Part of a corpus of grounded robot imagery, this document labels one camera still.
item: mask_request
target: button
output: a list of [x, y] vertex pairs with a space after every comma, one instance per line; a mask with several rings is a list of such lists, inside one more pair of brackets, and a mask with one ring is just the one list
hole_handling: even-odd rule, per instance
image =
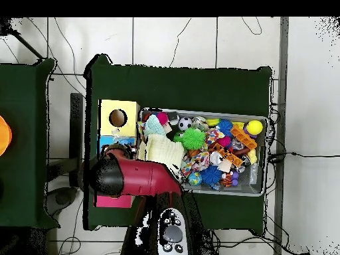
[[170, 244], [166, 244], [166, 245], [163, 246], [163, 250], [164, 250], [165, 252], [170, 252], [170, 251], [172, 251], [172, 249], [173, 249], [173, 246], [170, 245]]
[[163, 237], [167, 242], [176, 243], [182, 241], [183, 233], [179, 227], [175, 225], [169, 225], [165, 229]]
[[179, 244], [176, 244], [176, 245], [175, 245], [175, 250], [176, 250], [178, 253], [182, 253], [182, 252], [183, 252], [183, 247], [180, 246]]

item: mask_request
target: black metal frame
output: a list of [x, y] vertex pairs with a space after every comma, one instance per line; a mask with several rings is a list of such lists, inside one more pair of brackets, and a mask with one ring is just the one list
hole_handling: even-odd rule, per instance
[[80, 93], [71, 93], [69, 158], [47, 165], [47, 182], [69, 173], [70, 186], [79, 187], [78, 174], [82, 162], [83, 99]]

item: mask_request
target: green mat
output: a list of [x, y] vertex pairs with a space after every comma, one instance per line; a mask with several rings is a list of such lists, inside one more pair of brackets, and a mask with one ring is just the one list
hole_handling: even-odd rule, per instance
[[[141, 108], [167, 108], [268, 116], [269, 67], [258, 70], [231, 68], [189, 69], [115, 66], [104, 54], [96, 55], [85, 71], [87, 100], [92, 101], [90, 157], [96, 156], [98, 100], [129, 100]], [[263, 229], [264, 196], [195, 195], [205, 228]], [[88, 224], [129, 226], [140, 199], [131, 209], [93, 207], [89, 198]]]
[[0, 226], [55, 228], [44, 210], [46, 82], [55, 61], [0, 64], [0, 115], [12, 142], [0, 156]]

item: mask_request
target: orange object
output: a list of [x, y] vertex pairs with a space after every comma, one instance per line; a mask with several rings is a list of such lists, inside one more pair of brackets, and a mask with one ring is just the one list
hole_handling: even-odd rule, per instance
[[245, 134], [243, 130], [241, 130], [237, 125], [233, 125], [232, 129], [230, 130], [231, 134], [235, 136], [235, 138], [243, 143], [249, 149], [255, 149], [258, 144], [249, 137], [248, 134]]
[[12, 131], [6, 121], [0, 116], [0, 156], [8, 148], [12, 140]]
[[241, 159], [233, 155], [231, 152], [229, 152], [229, 150], [225, 149], [219, 143], [215, 143], [213, 147], [209, 148], [209, 152], [212, 152], [212, 151], [219, 152], [223, 156], [223, 158], [229, 160], [236, 167], [240, 167], [243, 162]]

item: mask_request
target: small ball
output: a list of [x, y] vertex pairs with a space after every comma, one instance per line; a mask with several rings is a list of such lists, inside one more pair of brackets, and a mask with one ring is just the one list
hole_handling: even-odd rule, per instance
[[199, 172], [191, 172], [189, 175], [190, 186], [197, 186], [202, 183], [202, 175]]
[[258, 135], [263, 130], [263, 125], [258, 120], [252, 120], [248, 122], [246, 129], [249, 132], [249, 134]]
[[193, 122], [190, 118], [181, 118], [178, 123], [178, 128], [181, 131], [185, 131], [193, 125]]

